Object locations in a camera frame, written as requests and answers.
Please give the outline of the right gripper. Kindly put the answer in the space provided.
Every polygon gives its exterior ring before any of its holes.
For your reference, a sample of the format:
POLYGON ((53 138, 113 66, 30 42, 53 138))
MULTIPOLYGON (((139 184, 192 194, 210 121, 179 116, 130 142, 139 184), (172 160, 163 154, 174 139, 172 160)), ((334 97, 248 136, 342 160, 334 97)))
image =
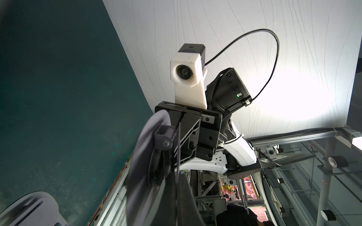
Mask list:
POLYGON ((216 152, 222 114, 192 106, 163 101, 155 111, 166 110, 171 125, 181 128, 181 164, 199 158, 210 162, 216 152))

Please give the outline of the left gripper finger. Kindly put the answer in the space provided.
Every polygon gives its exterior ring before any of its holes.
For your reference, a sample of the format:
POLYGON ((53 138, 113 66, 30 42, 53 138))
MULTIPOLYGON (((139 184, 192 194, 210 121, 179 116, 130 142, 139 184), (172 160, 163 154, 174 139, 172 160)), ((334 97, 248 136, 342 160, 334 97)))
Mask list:
POLYGON ((175 174, 166 180, 154 226, 204 226, 205 223, 197 209, 187 176, 180 171, 178 181, 175 174))

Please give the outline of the purple phone stand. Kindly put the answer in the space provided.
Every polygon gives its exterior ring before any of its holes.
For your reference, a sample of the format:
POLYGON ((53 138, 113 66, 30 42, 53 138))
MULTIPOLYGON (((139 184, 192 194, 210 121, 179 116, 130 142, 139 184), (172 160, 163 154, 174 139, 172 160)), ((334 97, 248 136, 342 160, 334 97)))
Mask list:
POLYGON ((175 211, 173 140, 176 129, 166 110, 144 126, 127 176, 126 220, 129 226, 171 225, 175 211))

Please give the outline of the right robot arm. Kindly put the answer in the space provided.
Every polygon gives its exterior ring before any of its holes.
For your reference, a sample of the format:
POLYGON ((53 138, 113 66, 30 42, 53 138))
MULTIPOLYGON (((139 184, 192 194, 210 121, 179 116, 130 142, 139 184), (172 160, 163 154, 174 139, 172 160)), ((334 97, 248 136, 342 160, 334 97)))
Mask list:
POLYGON ((251 97, 233 68, 221 71, 204 92, 207 109, 161 102, 155 111, 168 112, 172 126, 182 126, 181 170, 202 170, 239 180, 262 170, 313 159, 315 154, 277 153, 273 147, 260 152, 231 121, 231 109, 246 105, 251 97))

